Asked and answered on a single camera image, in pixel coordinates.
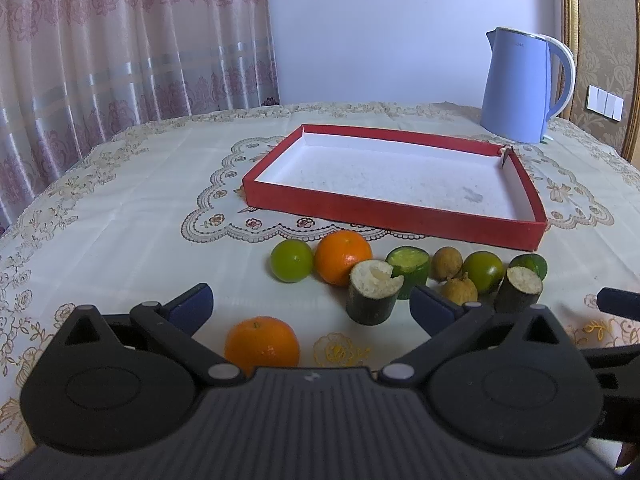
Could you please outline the small dark sugarcane piece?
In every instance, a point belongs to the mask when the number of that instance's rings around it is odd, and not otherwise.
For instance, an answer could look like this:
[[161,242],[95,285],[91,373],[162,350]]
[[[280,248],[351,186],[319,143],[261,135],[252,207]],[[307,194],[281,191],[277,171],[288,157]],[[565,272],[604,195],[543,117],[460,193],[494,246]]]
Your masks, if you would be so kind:
[[512,266],[506,270],[495,299],[498,313],[521,312],[538,302],[544,290],[540,277],[525,266]]

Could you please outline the near brown longan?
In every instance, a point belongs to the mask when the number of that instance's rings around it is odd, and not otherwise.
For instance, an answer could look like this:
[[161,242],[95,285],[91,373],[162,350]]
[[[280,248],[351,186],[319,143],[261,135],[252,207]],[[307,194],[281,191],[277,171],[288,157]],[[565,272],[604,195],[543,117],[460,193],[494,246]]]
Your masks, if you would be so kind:
[[466,273],[446,281],[442,285],[440,293],[458,306],[463,306],[467,302],[475,302],[478,299],[477,288]]

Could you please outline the brown longan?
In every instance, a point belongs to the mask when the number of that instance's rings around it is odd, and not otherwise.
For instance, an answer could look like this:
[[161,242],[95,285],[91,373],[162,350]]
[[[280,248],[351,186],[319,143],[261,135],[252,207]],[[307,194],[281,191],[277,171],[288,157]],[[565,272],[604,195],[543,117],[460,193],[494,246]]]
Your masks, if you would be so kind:
[[467,302],[475,302],[478,299],[477,288],[466,273],[446,281],[442,285],[440,293],[458,306],[463,306]]
[[439,283],[455,278],[462,264],[463,258],[457,248],[450,246],[439,248],[432,259],[431,278]]

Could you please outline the far brown longan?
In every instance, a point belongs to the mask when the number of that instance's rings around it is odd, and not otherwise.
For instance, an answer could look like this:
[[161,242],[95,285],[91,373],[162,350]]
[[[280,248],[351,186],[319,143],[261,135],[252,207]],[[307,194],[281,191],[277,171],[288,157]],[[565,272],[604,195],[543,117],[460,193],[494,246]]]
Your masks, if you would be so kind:
[[463,258],[457,248],[450,246],[439,248],[432,259],[431,278],[439,283],[455,278],[462,264]]

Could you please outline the green yellowish round fruit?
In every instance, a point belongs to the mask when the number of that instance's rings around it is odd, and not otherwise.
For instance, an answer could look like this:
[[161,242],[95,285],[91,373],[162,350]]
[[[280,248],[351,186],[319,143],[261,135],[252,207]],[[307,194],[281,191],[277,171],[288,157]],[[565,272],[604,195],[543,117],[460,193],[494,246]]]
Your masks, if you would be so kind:
[[464,260],[461,271],[473,282],[480,296],[497,290],[504,277],[502,260],[493,252],[473,252]]

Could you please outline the large dark sugarcane piece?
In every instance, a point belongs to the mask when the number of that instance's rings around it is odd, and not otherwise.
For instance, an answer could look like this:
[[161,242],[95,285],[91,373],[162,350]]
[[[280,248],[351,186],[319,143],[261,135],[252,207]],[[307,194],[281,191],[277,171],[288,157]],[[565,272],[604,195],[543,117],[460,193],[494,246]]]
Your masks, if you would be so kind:
[[352,267],[346,312],[354,322],[373,326],[390,317],[405,281],[393,273],[389,263],[378,259],[363,260]]

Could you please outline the near orange mandarin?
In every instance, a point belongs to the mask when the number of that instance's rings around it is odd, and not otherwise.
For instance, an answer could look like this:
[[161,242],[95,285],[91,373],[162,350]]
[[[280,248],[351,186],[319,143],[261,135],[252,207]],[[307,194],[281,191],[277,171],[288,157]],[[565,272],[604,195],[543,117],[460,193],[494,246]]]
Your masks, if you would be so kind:
[[247,376],[257,367],[296,367],[300,345],[291,326],[272,316],[248,318],[228,331],[224,358]]

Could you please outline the orange mandarin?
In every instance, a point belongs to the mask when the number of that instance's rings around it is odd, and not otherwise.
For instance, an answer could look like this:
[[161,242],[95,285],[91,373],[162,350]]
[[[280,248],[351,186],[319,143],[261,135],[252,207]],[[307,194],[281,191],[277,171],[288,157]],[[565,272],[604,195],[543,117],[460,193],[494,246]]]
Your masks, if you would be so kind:
[[248,318],[228,331],[224,358],[247,376],[257,367],[296,367],[300,345],[291,326],[272,316]]
[[322,281],[347,287],[353,266],[372,259],[370,244],[355,231],[337,231],[320,240],[314,251],[314,270]]

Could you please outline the dark green small lime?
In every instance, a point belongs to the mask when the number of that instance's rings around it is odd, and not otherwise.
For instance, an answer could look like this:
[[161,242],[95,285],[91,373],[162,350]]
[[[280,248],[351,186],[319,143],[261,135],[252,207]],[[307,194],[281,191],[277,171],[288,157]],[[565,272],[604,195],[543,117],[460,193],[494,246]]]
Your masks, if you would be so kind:
[[509,263],[510,268],[527,268],[535,272],[538,278],[543,281],[548,274],[548,263],[541,255],[531,252],[514,257]]

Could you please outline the far orange mandarin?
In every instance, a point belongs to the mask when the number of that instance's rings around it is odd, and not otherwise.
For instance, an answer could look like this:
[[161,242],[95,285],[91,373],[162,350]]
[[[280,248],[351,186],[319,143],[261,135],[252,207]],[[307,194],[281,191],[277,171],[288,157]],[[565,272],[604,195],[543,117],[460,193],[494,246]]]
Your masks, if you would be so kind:
[[372,259],[370,244],[355,231],[337,231],[320,240],[314,251],[314,270],[322,281],[347,287],[353,266]]

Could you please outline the large green lime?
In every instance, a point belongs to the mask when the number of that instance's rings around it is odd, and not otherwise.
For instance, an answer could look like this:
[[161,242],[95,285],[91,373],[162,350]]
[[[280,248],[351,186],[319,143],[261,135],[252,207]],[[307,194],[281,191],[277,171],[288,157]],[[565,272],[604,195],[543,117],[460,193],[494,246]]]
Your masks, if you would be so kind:
[[273,275],[285,283],[297,283],[314,268],[314,254],[301,240],[284,240],[273,248],[270,254],[270,268]]

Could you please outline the red shallow box tray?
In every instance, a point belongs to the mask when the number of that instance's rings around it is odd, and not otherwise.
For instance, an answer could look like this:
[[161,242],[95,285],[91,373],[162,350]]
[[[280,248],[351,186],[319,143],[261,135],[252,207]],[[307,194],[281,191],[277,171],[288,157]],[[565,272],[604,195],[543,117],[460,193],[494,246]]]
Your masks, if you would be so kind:
[[243,188],[258,209],[526,252],[547,229],[513,148],[433,133],[303,124]]

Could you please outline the blue electric kettle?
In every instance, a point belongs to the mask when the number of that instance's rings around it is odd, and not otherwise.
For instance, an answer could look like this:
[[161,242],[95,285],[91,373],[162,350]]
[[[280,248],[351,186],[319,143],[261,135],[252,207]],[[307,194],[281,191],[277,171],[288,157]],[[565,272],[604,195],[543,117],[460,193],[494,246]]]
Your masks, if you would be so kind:
[[[497,27],[486,32],[491,60],[480,125],[518,143],[537,144],[548,123],[573,96],[576,82],[574,54],[560,40],[546,35]],[[552,58],[564,70],[562,93],[552,101]]]

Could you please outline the pink patterned curtain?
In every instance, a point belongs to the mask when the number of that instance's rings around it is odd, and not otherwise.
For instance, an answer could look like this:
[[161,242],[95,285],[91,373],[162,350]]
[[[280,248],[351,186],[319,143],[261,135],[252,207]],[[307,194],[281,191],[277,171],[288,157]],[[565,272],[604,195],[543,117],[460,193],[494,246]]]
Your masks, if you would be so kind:
[[277,103],[268,0],[1,0],[1,223],[152,120]]

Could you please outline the gold mirror frame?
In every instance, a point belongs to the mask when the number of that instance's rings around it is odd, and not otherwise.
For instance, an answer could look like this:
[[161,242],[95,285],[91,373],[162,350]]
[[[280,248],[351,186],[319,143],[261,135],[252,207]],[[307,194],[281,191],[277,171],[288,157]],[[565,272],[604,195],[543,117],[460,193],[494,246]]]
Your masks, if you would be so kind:
[[[576,86],[561,117],[634,165],[639,163],[639,0],[558,0],[562,39],[576,60]],[[618,122],[587,108],[588,87],[623,99]]]

